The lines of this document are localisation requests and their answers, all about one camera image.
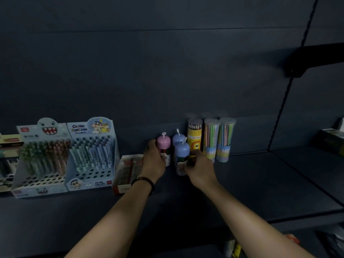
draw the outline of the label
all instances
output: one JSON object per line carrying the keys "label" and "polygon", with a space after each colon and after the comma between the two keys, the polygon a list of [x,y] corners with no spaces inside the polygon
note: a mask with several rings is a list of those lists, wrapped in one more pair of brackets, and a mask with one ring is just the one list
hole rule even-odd
{"label": "label", "polygon": [[165,156],[166,166],[171,164],[171,155],[166,153],[160,153],[160,156]]}
{"label": "label", "polygon": [[186,175],[185,171],[183,170],[183,166],[187,163],[187,159],[188,157],[176,157],[175,170],[177,175]]}
{"label": "label", "polygon": [[227,162],[230,154],[230,146],[217,145],[216,160],[219,162]]}
{"label": "label", "polygon": [[190,150],[200,149],[200,142],[202,138],[202,130],[187,129],[187,143]]}
{"label": "label", "polygon": [[203,147],[204,155],[211,161],[215,161],[216,147]]}
{"label": "label", "polygon": [[107,184],[104,181],[98,181],[94,183],[94,187],[103,187],[107,186]]}
{"label": "label", "polygon": [[126,193],[127,191],[129,191],[130,187],[131,187],[130,184],[128,184],[128,185],[118,185],[118,186],[117,186],[118,192],[119,192],[120,194],[124,194],[124,193]]}

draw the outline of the product packaging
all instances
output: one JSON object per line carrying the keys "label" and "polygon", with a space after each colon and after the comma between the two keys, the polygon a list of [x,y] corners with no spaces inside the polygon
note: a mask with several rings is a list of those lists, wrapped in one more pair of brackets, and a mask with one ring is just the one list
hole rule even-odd
{"label": "product packaging", "polygon": [[67,192],[65,149],[71,135],[66,123],[41,118],[36,125],[17,129],[24,145],[13,178],[13,195],[23,198]]}
{"label": "product packaging", "polygon": [[70,191],[112,186],[119,151],[112,120],[67,123],[71,134],[66,186]]}
{"label": "product packaging", "polygon": [[322,129],[313,138],[312,145],[344,156],[344,132],[336,129]]}
{"label": "product packaging", "polygon": [[126,193],[131,187],[131,182],[141,174],[143,157],[143,154],[121,157],[112,185],[116,195]]}
{"label": "product packaging", "polygon": [[19,149],[24,142],[21,135],[0,134],[0,192],[11,191],[13,177],[19,161]]}

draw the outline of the pink bottle cap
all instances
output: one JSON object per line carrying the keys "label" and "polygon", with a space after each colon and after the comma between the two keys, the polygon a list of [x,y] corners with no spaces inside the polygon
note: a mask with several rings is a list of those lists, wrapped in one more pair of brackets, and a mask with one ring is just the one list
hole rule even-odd
{"label": "pink bottle cap", "polygon": [[166,132],[162,133],[162,136],[157,138],[157,147],[159,149],[168,149],[171,146],[171,139],[166,136]]}

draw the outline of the shelf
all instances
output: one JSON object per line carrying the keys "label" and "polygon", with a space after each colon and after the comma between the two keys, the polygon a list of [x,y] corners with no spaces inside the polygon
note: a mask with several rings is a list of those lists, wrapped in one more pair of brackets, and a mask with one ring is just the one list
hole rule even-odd
{"label": "shelf", "polygon": [[[216,162],[215,170],[227,190],[273,225],[342,210],[272,153],[231,156],[228,163]],[[0,257],[66,252],[118,199],[110,188],[35,199],[2,197],[0,228],[7,235],[0,242]],[[140,250],[141,255],[163,252],[230,236],[213,204],[187,176],[178,177],[168,168],[148,199],[131,251]]]}
{"label": "shelf", "polygon": [[344,158],[314,147],[273,151],[344,205]]}

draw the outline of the black shelf rail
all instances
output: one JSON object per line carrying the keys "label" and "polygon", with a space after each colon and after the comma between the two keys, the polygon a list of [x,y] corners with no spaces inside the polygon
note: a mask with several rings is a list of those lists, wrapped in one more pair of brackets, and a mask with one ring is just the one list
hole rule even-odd
{"label": "black shelf rail", "polygon": [[344,62],[344,43],[299,47],[287,60],[288,77],[300,78],[308,68]]}

